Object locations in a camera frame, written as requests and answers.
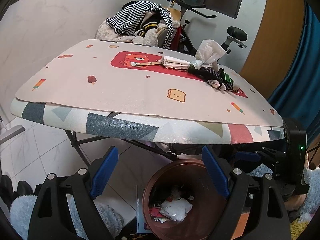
white wall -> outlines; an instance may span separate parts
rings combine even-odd
[[[245,31],[248,35],[248,40],[244,42],[247,48],[241,49],[238,44],[232,42],[229,47],[231,53],[219,60],[220,64],[239,73],[256,38],[265,5],[266,0],[242,0],[237,19],[205,8],[197,10],[206,15],[216,14],[217,17],[206,19],[194,12],[187,11],[181,23],[184,23],[185,19],[190,21],[190,24],[186,27],[186,32],[195,48],[198,48],[204,39],[213,39],[221,45],[228,36],[227,28],[229,26],[235,26]]]
[[[93,39],[99,25],[132,0],[19,0],[0,21],[0,115],[14,116],[16,91],[74,44]],[[151,0],[167,6],[166,0]]]
[[[93,39],[99,25],[131,0],[19,0],[0,21],[0,114],[14,118],[10,104],[15,92],[45,64],[74,44]],[[166,0],[151,0],[167,6]],[[197,48],[203,39],[222,44],[227,28],[236,26],[248,34],[247,49],[232,44],[220,63],[240,71],[257,34],[266,0],[242,0],[238,18],[217,14],[207,20],[187,12],[188,34]],[[203,9],[206,14],[215,12]]]

blue gripper pad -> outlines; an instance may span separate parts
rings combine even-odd
[[[224,198],[228,198],[230,195],[228,178],[225,176],[223,170],[207,146],[202,148],[202,161],[207,168],[218,194],[222,195]]]
[[[90,196],[93,199],[100,196],[104,191],[108,180],[117,165],[118,157],[118,149],[113,147],[93,177],[92,187],[90,190]]]
[[[233,159],[249,161],[249,162],[259,162],[261,160],[261,156],[257,153],[251,152],[237,152]]]

black and white striped clothing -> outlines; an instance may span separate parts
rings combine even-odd
[[[115,16],[107,18],[106,22],[118,35],[133,35],[138,24],[141,22],[146,12],[149,11],[160,11],[160,15],[169,29],[163,48],[170,49],[173,34],[171,14],[168,9],[164,9],[154,2],[136,1],[123,8]]]

handlebar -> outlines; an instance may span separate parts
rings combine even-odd
[[[212,19],[212,18],[216,18],[216,15],[205,15],[201,12],[198,12],[197,10],[194,10],[193,8],[206,8],[205,4],[188,4],[186,3],[184,0],[175,0],[175,2],[180,5],[182,8],[186,8],[196,14],[199,14],[202,17],[205,17],[207,19]]]

brown trash can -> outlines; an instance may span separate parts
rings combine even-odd
[[[149,197],[155,186],[185,185],[194,192],[192,209],[180,222],[161,223],[149,214]],[[174,161],[153,175],[143,198],[143,215],[151,231],[161,240],[205,240],[216,226],[225,208],[226,200],[218,195],[213,182],[201,160]]]

